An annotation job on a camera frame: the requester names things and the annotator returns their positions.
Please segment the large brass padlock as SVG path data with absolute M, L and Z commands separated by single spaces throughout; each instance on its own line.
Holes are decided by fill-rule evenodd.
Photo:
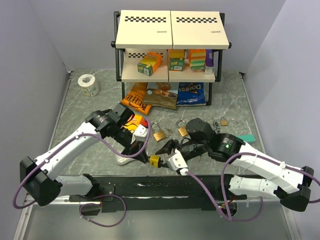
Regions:
M 178 128 L 178 131 L 181 137 L 186 137 L 188 135 L 188 132 L 186 130 L 187 122 L 185 120 L 179 119 L 176 122 L 176 126 Z

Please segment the brass padlock long shackle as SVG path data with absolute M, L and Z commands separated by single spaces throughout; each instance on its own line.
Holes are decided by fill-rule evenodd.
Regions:
M 165 132 L 161 129 L 157 122 L 152 122 L 150 124 L 151 130 L 153 132 L 154 139 L 159 142 L 167 138 Z

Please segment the yellow black padlock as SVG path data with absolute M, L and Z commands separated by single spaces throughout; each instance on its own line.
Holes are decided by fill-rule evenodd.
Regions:
M 166 168 L 166 163 L 158 155 L 151 155 L 149 157 L 149 165 L 154 168 Z

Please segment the small brass padlock front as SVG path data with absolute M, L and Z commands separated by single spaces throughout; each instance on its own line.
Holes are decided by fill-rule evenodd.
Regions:
M 229 122 L 228 122 L 226 117 L 222 117 L 220 119 L 220 125 L 223 126 L 223 127 L 227 127 L 229 125 Z

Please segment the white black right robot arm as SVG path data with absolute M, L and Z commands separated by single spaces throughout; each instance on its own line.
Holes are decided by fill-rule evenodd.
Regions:
M 310 185 L 315 180 L 312 168 L 293 167 L 276 160 L 232 134 L 215 132 L 200 118 L 190 120 L 185 129 L 188 133 L 186 142 L 171 139 L 156 152 L 167 155 L 165 163 L 172 171 L 185 176 L 187 161 L 207 154 L 215 161 L 259 176 L 221 175 L 220 186 L 214 194 L 218 200 L 228 201 L 236 196 L 278 199 L 284 207 L 296 212 L 305 211 L 311 203 Z

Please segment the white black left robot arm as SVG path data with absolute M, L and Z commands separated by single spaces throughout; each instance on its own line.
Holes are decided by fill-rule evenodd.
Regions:
M 32 159 L 25 157 L 19 164 L 20 188 L 24 188 L 39 206 L 46 206 L 57 197 L 78 195 L 87 201 L 100 193 L 99 182 L 89 174 L 62 176 L 62 170 L 83 151 L 98 142 L 114 154 L 148 162 L 145 148 L 150 138 L 151 124 L 145 119 L 134 132 L 126 125 L 135 116 L 122 103 L 114 109 L 96 110 L 69 137 L 48 152 Z

